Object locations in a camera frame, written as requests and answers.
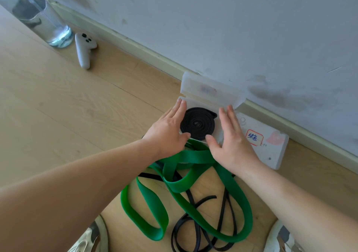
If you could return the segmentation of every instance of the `white sneaker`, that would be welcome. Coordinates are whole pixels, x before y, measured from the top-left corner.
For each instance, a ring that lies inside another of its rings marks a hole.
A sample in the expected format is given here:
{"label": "white sneaker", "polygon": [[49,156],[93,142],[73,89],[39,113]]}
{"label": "white sneaker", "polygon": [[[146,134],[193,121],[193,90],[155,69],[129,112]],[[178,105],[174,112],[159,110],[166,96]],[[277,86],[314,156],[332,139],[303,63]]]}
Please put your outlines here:
{"label": "white sneaker", "polygon": [[278,220],[267,237],[263,252],[305,252],[283,223]]}
{"label": "white sneaker", "polygon": [[99,215],[68,252],[108,252],[106,224]]}

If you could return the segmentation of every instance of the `black rubber strap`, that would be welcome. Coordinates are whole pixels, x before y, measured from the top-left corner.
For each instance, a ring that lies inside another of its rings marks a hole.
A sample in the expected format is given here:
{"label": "black rubber strap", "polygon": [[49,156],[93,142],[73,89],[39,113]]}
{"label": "black rubber strap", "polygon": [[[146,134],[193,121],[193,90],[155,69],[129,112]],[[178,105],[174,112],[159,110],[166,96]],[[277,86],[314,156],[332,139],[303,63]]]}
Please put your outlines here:
{"label": "black rubber strap", "polygon": [[[158,164],[159,166],[163,167],[163,164],[161,162],[156,162],[156,164]],[[159,180],[159,181],[163,181],[162,178],[158,175],[155,175],[155,174],[150,174],[150,173],[140,173],[139,174],[139,177],[145,177],[145,178],[149,178],[149,179],[154,179],[154,180]],[[174,172],[174,177],[173,177],[173,180],[174,181],[178,181],[182,179],[181,175],[175,171]],[[214,199],[214,198],[217,198],[216,196],[207,196],[201,200],[199,200],[197,203],[195,203],[194,201],[194,198],[193,198],[193,195],[190,191],[190,189],[186,190],[186,194],[188,196],[188,199],[189,199],[189,202],[191,205],[195,206],[195,208],[198,208],[201,204],[203,204],[204,202],[210,200],[210,199]],[[234,229],[233,229],[233,235],[237,234],[237,225],[236,225],[236,219],[235,219],[235,214],[234,214],[234,209],[231,205],[231,201],[230,201],[230,196],[229,196],[229,192],[227,191],[227,189],[224,190],[224,195],[223,195],[223,200],[222,200],[222,204],[221,204],[221,211],[220,211],[220,217],[219,217],[219,222],[218,222],[218,226],[217,226],[217,230],[220,231],[221,230],[221,227],[222,227],[222,223],[223,223],[223,219],[224,219],[224,212],[225,212],[225,204],[226,204],[226,201],[228,201],[229,203],[229,206],[230,206],[230,210],[231,210],[231,216],[232,216],[232,222],[233,222],[233,225],[234,225]],[[214,237],[212,240],[210,240],[207,232],[201,228],[199,226],[198,223],[196,223],[194,221],[194,226],[195,226],[195,235],[196,235],[196,243],[195,243],[195,248],[193,251],[186,251],[185,249],[183,249],[179,243],[178,243],[178,239],[177,239],[177,236],[178,236],[178,232],[179,232],[179,229],[181,228],[181,226],[190,221],[190,220],[193,220],[187,213],[184,214],[179,220],[178,222],[175,224],[174,228],[173,228],[173,231],[172,231],[172,237],[171,237],[171,245],[172,245],[172,250],[173,252],[177,252],[175,247],[174,247],[174,242],[177,246],[177,249],[179,252],[208,252],[210,251],[211,249],[215,249],[217,251],[227,251],[229,250],[233,245],[234,243],[227,243],[225,246],[223,247],[215,247],[215,244],[217,242],[217,238]],[[201,242],[201,232],[203,232],[203,235],[205,237],[205,239],[207,240],[208,242],[208,245],[205,246],[204,248],[200,249],[199,250],[199,247],[200,247],[200,242]]]}
{"label": "black rubber strap", "polygon": [[191,138],[202,141],[205,135],[212,135],[215,129],[214,119],[218,115],[208,109],[195,107],[186,110],[180,124],[182,133],[190,132]]}

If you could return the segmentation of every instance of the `red-bordered label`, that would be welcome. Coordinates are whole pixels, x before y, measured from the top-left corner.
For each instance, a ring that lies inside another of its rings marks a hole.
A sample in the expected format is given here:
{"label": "red-bordered label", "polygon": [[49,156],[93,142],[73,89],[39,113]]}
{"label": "red-bordered label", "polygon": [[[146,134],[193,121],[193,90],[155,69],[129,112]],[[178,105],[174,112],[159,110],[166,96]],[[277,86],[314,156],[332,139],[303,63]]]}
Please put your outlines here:
{"label": "red-bordered label", "polygon": [[255,132],[253,130],[248,130],[246,133],[246,138],[248,139],[248,141],[250,142],[251,145],[254,146],[261,146],[262,141],[263,141],[263,135]]}

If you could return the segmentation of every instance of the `clear plastic bottle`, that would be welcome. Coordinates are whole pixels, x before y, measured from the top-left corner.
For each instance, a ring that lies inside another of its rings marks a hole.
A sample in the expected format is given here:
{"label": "clear plastic bottle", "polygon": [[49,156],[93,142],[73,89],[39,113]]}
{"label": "clear plastic bottle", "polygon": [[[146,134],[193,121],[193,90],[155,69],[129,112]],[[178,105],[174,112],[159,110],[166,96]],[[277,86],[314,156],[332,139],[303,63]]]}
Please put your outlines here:
{"label": "clear plastic bottle", "polygon": [[64,48],[72,42],[71,28],[47,0],[0,0],[0,4],[50,46]]}

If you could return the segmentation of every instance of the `white wall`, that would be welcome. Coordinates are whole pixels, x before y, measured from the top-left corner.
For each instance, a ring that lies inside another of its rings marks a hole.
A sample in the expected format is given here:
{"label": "white wall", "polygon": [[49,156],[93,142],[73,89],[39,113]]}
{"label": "white wall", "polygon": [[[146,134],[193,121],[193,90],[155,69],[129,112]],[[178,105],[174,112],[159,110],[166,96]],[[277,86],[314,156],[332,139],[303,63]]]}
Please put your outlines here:
{"label": "white wall", "polygon": [[56,1],[358,156],[358,0]]}

